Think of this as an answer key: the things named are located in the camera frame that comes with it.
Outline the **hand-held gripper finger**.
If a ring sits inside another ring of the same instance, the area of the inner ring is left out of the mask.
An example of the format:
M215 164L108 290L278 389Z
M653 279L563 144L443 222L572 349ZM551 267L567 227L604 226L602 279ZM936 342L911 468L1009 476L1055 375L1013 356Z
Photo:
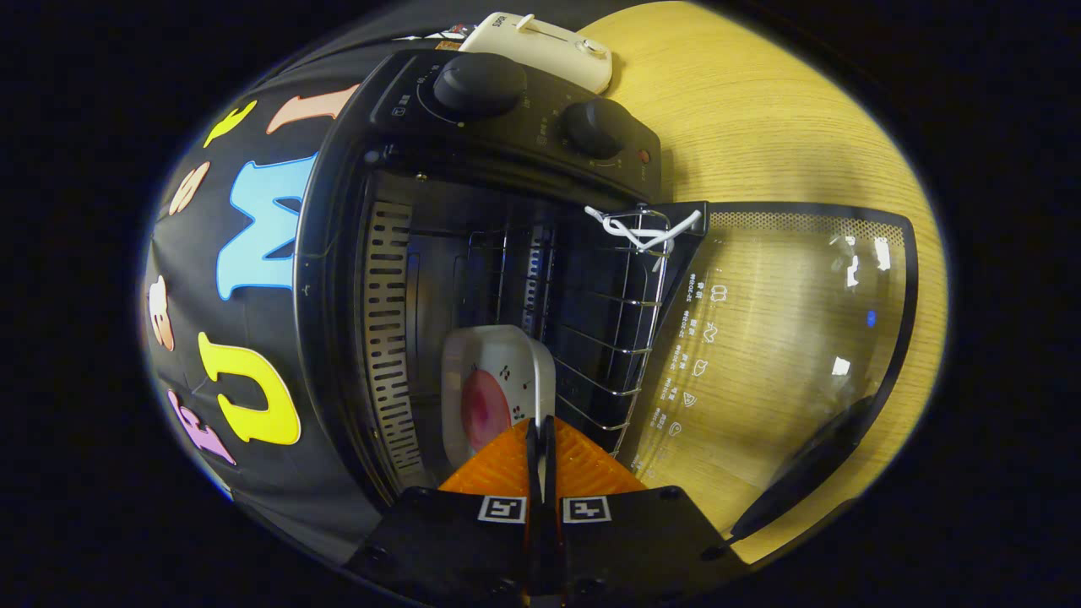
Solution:
M747 564L680 487L559 495L557 447L548 417L546 604L680 605L747 576Z
M346 563L348 573L421 605L522 605L530 507L546 493L546 439L535 421L509 435L524 458L524 490L410 487Z

